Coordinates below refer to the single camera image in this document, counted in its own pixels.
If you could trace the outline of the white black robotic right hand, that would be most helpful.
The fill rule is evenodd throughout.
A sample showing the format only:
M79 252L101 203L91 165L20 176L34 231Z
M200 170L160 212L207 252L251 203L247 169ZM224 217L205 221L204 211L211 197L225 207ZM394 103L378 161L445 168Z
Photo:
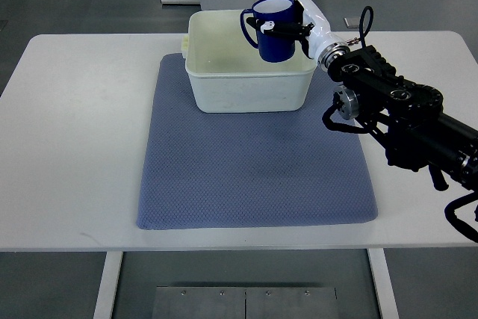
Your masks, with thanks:
M279 25L274 31L301 44L304 55L323 70L337 57L350 51L345 40L335 35L328 20L312 0L293 0L294 20Z

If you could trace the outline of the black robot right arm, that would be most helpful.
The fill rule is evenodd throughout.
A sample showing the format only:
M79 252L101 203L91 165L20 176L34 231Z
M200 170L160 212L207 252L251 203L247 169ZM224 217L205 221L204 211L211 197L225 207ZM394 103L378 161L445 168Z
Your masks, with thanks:
M437 191L448 188L448 174L469 193L450 202L444 216L457 232L477 241L477 230L456 215L477 201L477 130L443 112L440 91L397 75L366 44L372 23L373 9L367 6L358 25L361 48L326 59L328 75L338 87L323 124L331 131L370 134L391 166L413 172L428 167Z

